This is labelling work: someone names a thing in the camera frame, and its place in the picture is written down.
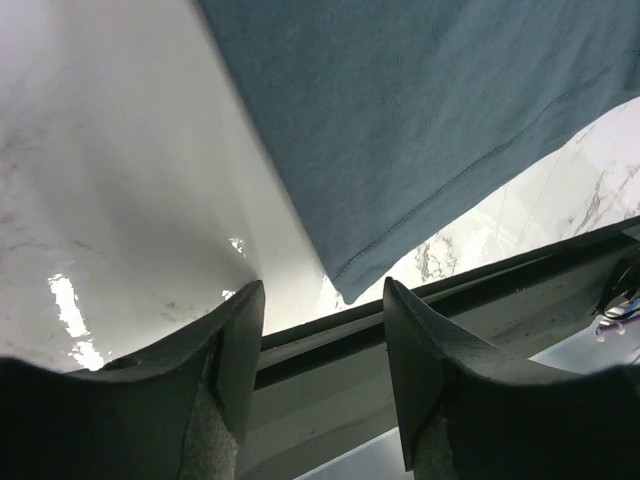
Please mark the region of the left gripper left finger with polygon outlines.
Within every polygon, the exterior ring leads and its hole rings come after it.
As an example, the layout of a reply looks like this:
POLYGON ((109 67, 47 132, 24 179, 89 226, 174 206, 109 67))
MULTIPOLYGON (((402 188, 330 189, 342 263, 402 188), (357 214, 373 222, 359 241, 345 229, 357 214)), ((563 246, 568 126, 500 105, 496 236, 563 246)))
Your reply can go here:
POLYGON ((264 287, 97 371, 1 361, 5 479, 230 479, 260 354, 264 287))

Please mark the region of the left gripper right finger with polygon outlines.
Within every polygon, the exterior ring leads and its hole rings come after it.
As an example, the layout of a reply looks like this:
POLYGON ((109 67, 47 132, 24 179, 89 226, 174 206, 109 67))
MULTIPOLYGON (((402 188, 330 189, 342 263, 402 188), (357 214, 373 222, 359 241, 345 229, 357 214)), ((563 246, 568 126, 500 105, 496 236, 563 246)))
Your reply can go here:
POLYGON ((635 479, 639 369, 587 375, 514 355, 401 283, 383 295, 405 467, 418 479, 635 479))

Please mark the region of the grey-blue t shirt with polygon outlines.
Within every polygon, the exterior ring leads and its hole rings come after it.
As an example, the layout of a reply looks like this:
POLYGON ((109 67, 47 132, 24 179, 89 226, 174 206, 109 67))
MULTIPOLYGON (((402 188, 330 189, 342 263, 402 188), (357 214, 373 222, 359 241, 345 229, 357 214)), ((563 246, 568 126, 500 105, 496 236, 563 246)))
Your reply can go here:
POLYGON ((639 94, 635 1, 203 1, 346 303, 639 94))

